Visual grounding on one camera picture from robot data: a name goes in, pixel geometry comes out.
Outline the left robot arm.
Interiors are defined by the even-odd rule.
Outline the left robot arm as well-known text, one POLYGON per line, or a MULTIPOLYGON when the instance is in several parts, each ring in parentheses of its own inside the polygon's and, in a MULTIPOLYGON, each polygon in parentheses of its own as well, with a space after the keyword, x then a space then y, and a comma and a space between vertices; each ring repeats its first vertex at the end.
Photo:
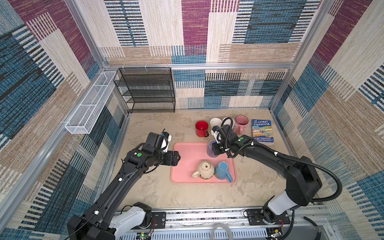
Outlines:
POLYGON ((177 151, 168 149, 172 137, 168 132, 149 133, 147 140, 129 151, 122 166, 91 207, 82 216, 72 216, 67 224, 70 240, 118 240, 135 227, 151 224, 151 207, 136 203, 119 216, 115 213, 134 184, 159 165, 176 166, 181 159, 177 151))

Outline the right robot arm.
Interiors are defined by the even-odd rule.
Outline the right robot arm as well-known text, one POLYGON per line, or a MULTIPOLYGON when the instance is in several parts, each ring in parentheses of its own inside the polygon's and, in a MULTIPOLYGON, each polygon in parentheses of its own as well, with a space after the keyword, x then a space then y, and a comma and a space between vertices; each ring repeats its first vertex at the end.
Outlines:
POLYGON ((216 140, 213 144, 216 156, 226 154, 228 158, 234 159, 240 155, 256 160, 286 180, 285 190, 269 199, 261 210, 266 224, 274 224, 287 210, 306 207, 309 203, 328 202, 342 193, 341 180, 330 170, 314 164, 305 156, 296 158, 285 155, 249 136, 238 136, 229 125, 214 126, 212 133, 216 140), (323 186, 318 171, 329 175, 337 184, 336 191, 328 197, 315 197, 323 186))

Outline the purple mug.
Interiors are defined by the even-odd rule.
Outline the purple mug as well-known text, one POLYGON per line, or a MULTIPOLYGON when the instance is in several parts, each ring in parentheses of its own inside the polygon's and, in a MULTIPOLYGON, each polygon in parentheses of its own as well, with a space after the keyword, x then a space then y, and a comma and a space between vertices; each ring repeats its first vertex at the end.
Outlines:
POLYGON ((217 141, 216 140, 211 140, 208 144, 208 148, 207 148, 207 154, 209 157, 211 158, 216 158, 218 157, 217 155, 215 155, 214 153, 214 150, 213 150, 213 145, 214 143, 216 143, 217 141))

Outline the light green mug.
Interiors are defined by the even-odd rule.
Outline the light green mug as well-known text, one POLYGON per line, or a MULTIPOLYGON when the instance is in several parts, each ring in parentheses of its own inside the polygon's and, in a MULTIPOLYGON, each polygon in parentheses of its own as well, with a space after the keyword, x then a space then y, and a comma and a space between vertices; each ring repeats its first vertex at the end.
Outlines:
POLYGON ((222 120, 219 118, 213 118, 210 120, 210 131, 213 134, 218 128, 221 127, 222 120))

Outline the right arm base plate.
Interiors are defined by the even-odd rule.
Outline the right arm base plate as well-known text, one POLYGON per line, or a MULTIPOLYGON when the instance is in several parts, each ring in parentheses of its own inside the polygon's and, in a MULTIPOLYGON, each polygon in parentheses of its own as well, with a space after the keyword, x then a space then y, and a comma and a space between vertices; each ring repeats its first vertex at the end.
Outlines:
POLYGON ((289 225, 291 223, 290 215, 287 211, 277 217, 272 217, 272 220, 267 220, 267 217, 261 213, 261 208, 245 210, 244 216, 248 219, 250 226, 268 226, 268 225, 289 225))

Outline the white mug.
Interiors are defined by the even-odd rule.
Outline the white mug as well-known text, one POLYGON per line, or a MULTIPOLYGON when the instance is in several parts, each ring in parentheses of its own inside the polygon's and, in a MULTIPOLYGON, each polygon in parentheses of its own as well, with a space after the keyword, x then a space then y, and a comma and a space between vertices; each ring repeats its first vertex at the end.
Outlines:
POLYGON ((235 125, 235 121, 233 118, 231 117, 226 117, 223 119, 223 122, 222 122, 222 126, 225 126, 225 125, 229 125, 231 126, 232 128, 234 127, 235 125))

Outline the pink ghost pattern mug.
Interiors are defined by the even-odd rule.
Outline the pink ghost pattern mug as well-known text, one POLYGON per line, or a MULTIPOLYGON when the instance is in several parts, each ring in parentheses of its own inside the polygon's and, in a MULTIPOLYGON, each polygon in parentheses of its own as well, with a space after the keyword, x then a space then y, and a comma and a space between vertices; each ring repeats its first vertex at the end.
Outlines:
POLYGON ((249 119, 246 116, 238 115, 235 118, 234 132, 237 135, 242 135, 249 123, 249 119))

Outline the red mug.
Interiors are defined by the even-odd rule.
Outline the red mug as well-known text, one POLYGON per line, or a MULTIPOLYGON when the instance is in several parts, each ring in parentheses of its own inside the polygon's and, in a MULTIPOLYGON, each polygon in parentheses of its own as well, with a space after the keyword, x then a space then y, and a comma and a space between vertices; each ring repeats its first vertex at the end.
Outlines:
POLYGON ((197 121, 195 124, 196 135, 200 138, 207 138, 210 134, 209 124, 206 121, 197 121))

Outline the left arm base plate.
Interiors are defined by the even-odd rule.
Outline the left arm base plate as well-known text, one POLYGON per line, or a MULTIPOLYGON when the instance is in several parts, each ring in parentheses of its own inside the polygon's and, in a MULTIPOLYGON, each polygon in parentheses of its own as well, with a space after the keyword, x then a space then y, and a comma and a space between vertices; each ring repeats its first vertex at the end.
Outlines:
POLYGON ((164 229, 166 227, 166 212, 152 212, 150 225, 142 225, 133 227, 131 230, 150 230, 164 229))

